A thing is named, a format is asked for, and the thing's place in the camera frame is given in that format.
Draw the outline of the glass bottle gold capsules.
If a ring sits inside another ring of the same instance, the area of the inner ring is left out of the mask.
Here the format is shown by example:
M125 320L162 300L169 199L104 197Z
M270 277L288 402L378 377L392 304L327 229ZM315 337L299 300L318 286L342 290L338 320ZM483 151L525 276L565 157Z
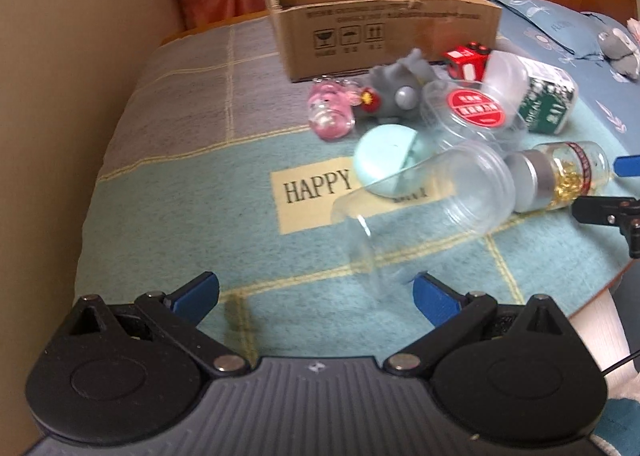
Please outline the glass bottle gold capsules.
M610 161L594 142L554 142L509 153L516 213L566 208L578 197L597 196L611 177Z

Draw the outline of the white green-label bottle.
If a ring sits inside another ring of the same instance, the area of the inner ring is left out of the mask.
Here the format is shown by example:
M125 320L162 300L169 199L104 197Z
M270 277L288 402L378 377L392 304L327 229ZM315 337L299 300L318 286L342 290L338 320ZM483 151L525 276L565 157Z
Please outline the white green-label bottle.
M483 82L518 112L532 133L560 134L578 101L578 85L565 70L512 52L489 54Z

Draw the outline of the clear plastic jar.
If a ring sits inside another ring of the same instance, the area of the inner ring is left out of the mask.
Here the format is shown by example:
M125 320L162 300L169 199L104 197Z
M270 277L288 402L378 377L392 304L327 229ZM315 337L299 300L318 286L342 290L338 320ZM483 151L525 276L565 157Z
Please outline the clear plastic jar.
M331 220L357 280L382 299L424 271L429 255L502 225L515 199L506 160L466 141L339 197Z

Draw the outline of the clear box red label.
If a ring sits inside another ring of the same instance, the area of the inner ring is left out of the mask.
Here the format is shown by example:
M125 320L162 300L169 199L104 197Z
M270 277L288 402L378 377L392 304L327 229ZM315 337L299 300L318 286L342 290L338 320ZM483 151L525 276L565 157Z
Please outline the clear box red label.
M517 150L528 132L514 104L483 82L434 80L422 87L420 109L436 150L475 141L505 155Z

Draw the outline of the light blue round case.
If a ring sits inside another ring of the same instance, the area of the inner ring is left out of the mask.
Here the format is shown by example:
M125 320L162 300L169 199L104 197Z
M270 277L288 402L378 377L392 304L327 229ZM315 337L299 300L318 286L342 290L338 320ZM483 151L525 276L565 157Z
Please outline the light blue round case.
M400 124L373 127L359 139L352 168L360 184L378 197L399 199L416 193L423 175L416 167L434 153L418 131Z

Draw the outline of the red wooden toy train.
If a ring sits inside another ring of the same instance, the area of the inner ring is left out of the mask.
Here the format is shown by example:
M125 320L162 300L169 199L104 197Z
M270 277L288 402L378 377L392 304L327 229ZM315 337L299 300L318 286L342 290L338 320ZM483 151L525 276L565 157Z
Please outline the red wooden toy train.
M442 55L450 78L458 81L480 82L486 69L491 49L477 42L470 42L448 50Z

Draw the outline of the grey shark plush toy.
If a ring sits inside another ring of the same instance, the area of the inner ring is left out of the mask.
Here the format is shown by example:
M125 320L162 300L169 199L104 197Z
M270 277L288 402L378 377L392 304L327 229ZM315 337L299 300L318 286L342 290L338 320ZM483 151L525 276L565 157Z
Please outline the grey shark plush toy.
M423 87L437 79L422 50L413 48L393 64L369 70L355 116L378 123L412 121L419 116Z

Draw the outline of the grey plush toy on bed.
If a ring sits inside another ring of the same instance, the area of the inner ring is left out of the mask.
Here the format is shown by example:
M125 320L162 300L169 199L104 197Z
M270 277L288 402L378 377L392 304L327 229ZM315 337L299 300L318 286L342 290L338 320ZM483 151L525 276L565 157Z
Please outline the grey plush toy on bed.
M639 78L639 49L624 31L608 29L598 35L600 49L611 67L631 80Z

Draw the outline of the blue floral pillow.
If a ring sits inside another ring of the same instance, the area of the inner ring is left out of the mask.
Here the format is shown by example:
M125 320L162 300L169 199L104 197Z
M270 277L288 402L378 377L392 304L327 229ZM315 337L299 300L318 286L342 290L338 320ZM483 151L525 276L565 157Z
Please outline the blue floral pillow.
M510 14L534 26L575 58L593 58L601 54L601 34L611 33L638 41L617 20L600 12L575 12L551 0L491 0Z

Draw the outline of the brown cardboard box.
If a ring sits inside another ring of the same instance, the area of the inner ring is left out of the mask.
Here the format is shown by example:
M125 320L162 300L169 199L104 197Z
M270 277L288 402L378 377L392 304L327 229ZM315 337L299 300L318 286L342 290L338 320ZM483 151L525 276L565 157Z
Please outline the brown cardboard box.
M367 70L413 49L439 60L459 45L493 46L489 0L265 0L288 78Z

